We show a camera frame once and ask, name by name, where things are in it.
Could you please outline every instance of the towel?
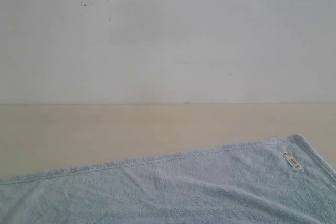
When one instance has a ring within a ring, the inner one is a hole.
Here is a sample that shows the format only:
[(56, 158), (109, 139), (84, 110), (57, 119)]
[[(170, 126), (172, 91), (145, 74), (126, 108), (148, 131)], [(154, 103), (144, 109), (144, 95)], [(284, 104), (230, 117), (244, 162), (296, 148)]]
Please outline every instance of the towel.
[(301, 135), (0, 179), (0, 223), (336, 223)]

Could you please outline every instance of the white label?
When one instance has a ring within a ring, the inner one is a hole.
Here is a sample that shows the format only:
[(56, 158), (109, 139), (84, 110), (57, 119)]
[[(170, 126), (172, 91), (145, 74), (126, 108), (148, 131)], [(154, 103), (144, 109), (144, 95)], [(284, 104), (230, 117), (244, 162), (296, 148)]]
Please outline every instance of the white label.
[(290, 152), (284, 152), (282, 154), (288, 163), (293, 167), (294, 170), (301, 170), (302, 165), (293, 157)]

